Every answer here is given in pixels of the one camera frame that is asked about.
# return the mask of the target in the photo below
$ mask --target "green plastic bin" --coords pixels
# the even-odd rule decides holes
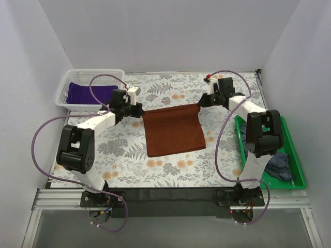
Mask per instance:
[[[240,133],[240,126],[245,121],[240,117],[235,117],[235,128],[236,128],[236,135],[238,138],[239,148],[240,148],[240,156],[242,158],[243,166],[246,164],[246,157],[244,152],[244,144],[242,139],[242,134]],[[294,176],[294,180],[285,182],[278,180],[270,176],[267,172],[264,172],[262,175],[262,180],[265,181],[270,189],[275,190],[302,190],[306,188],[306,181],[304,174],[301,170],[301,166],[299,163],[299,159],[296,155],[291,136],[286,125],[285,119],[281,117],[281,129],[283,132],[284,138],[284,145],[279,151],[282,151],[289,155],[289,167],[292,175]]]

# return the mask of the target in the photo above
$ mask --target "dark cloth in green bin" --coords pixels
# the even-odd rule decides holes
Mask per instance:
[[[247,124],[243,123],[240,127],[240,132],[242,133],[242,139],[244,143],[244,151],[245,156],[248,156],[248,149],[246,147],[246,129]],[[265,167],[265,171],[272,177],[275,177],[282,181],[292,181],[294,177],[290,172],[289,167],[289,155],[286,153],[277,151],[275,155],[271,157],[267,166]]]

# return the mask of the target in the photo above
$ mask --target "purple cloth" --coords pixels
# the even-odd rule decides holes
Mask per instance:
[[[94,95],[103,103],[112,99],[114,89],[118,89],[118,87],[115,85],[92,86]],[[88,86],[70,83],[68,95],[68,104],[99,104],[89,92]]]

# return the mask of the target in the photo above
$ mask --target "white plastic bin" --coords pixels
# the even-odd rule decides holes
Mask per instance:
[[[99,74],[111,74],[124,81],[124,71],[118,69],[72,69],[67,71],[61,81],[58,92],[55,98],[57,106],[66,107],[71,111],[98,111],[101,108],[100,104],[68,104],[68,90],[71,82],[88,86],[91,79]],[[117,85],[119,89],[124,89],[124,85],[118,80],[110,76],[101,76],[95,79],[92,83],[93,86],[100,85]]]

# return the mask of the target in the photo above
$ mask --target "tabletop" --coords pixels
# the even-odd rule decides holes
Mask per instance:
[[[139,86],[141,92],[137,102],[145,111],[197,103],[208,85],[203,81],[206,74],[134,74],[126,75],[129,86]],[[236,92],[248,95],[244,82],[236,75],[231,76]],[[254,73],[242,73],[252,90],[251,101],[265,107]],[[234,183],[224,181],[215,169],[216,140],[229,111],[222,106],[201,108],[200,124],[205,136],[206,148],[193,152],[149,158],[143,119],[124,118],[95,140],[94,166],[111,188],[144,187],[226,187]],[[242,172],[239,147],[234,131],[234,117],[228,122],[219,149],[219,169],[230,179],[236,179]],[[87,117],[69,118],[68,124],[77,125]],[[62,166],[54,164],[53,174],[71,180],[78,180]],[[79,185],[51,181],[51,188],[80,188]]]

